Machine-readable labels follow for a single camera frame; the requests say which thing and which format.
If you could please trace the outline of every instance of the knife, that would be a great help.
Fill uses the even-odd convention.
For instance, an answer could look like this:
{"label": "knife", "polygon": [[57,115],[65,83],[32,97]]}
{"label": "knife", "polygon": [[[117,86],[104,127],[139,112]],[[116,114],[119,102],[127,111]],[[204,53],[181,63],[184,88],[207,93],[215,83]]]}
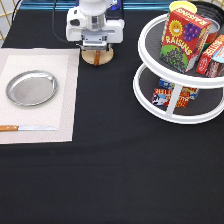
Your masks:
{"label": "knife", "polygon": [[57,128],[51,126],[28,126],[28,125],[0,125],[1,131],[56,131]]}

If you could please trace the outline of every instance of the black table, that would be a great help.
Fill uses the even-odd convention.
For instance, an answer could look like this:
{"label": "black table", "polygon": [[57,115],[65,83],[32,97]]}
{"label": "black table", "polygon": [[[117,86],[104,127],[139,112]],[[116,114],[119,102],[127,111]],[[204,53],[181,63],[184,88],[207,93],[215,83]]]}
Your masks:
{"label": "black table", "polygon": [[[133,92],[140,32],[163,13],[126,12],[110,63],[80,58],[72,142],[0,145],[1,224],[223,223],[224,113],[173,124]],[[66,14],[56,14],[61,37]],[[75,48],[53,36],[48,11],[19,11],[3,47]]]}

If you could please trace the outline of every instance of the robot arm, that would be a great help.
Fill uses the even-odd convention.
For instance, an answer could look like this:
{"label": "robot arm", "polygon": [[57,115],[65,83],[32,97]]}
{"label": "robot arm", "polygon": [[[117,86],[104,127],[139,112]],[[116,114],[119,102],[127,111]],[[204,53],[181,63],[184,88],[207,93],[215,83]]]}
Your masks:
{"label": "robot arm", "polygon": [[80,42],[83,50],[108,50],[111,44],[123,41],[124,21],[106,21],[105,12],[117,0],[80,0],[68,11],[66,36]]}

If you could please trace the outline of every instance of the white placemat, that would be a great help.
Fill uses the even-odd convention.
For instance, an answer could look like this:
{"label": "white placemat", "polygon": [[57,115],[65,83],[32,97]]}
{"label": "white placemat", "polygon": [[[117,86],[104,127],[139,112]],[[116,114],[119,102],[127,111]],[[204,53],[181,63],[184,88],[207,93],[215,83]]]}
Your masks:
{"label": "white placemat", "polygon": [[[1,144],[72,140],[78,64],[78,49],[0,50],[0,125],[49,125],[58,129],[0,132]],[[19,73],[31,70],[52,73],[58,80],[58,90],[41,105],[17,106],[6,97],[6,86]]]}

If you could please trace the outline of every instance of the food box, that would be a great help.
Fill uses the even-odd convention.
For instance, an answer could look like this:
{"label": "food box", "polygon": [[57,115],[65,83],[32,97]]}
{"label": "food box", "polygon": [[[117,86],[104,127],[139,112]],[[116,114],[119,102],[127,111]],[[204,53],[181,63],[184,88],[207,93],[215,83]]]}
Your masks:
{"label": "food box", "polygon": [[[173,91],[167,89],[155,89],[152,104],[156,106],[168,106]],[[181,92],[176,107],[186,107],[190,99],[188,92]]]}
{"label": "food box", "polygon": [[[175,87],[175,83],[171,83],[163,78],[160,78],[159,80],[159,86],[164,87],[165,89],[173,90]],[[183,87],[182,91],[189,92],[190,99],[195,100],[195,98],[198,96],[199,89],[198,88],[191,88],[191,87]]]}
{"label": "food box", "polygon": [[200,61],[198,63],[197,72],[202,75],[207,75],[211,77],[211,66],[209,64],[215,53],[224,46],[224,35],[220,35],[201,55]]}
{"label": "food box", "polygon": [[212,60],[210,61],[208,66],[206,76],[208,76],[209,78],[215,78],[217,76],[220,76],[223,71],[224,71],[224,46],[213,55]]}
{"label": "food box", "polygon": [[160,58],[181,73],[189,71],[201,54],[211,24],[186,9],[172,11]]}

